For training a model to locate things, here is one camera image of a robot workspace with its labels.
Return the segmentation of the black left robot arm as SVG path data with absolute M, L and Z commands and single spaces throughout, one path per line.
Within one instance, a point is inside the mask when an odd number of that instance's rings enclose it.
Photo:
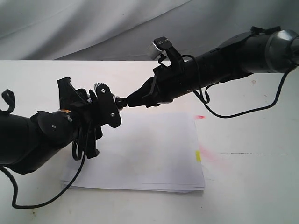
M 57 81 L 60 108 L 37 111 L 30 118 L 14 115 L 15 95 L 2 92 L 8 109 L 0 112 L 0 164 L 19 174 L 39 169 L 59 150 L 72 145 L 73 159 L 99 155 L 96 140 L 102 137 L 100 91 L 75 89 L 69 77 Z

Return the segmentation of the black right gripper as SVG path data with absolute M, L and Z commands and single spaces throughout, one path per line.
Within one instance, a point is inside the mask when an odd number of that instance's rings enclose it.
M 154 69 L 153 77 L 126 97 L 126 102 L 129 107 L 145 106 L 149 108 L 171 103 L 186 93 L 185 66 L 182 64 L 178 68 L 174 65 L 160 65 Z

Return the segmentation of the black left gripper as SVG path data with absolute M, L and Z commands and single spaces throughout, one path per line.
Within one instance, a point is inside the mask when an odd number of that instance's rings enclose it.
M 57 80 L 59 92 L 59 109 L 71 111 L 72 122 L 68 136 L 68 142 L 84 144 L 86 141 L 85 154 L 88 159 L 97 157 L 96 140 L 103 136 L 102 114 L 98 96 L 93 90 L 75 89 L 71 84 L 70 77 Z

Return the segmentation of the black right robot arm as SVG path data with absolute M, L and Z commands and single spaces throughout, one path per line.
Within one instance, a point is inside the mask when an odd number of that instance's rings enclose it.
M 166 37 L 153 41 L 151 57 L 158 60 L 154 76 L 126 98 L 113 97 L 101 83 L 85 92 L 91 103 L 104 110 L 104 118 L 120 120 L 118 110 L 128 107 L 152 107 L 171 103 L 194 93 L 208 105 L 208 88 L 254 73 L 281 73 L 287 76 L 299 64 L 299 36 L 280 27 L 252 27 L 200 56 L 180 54 Z

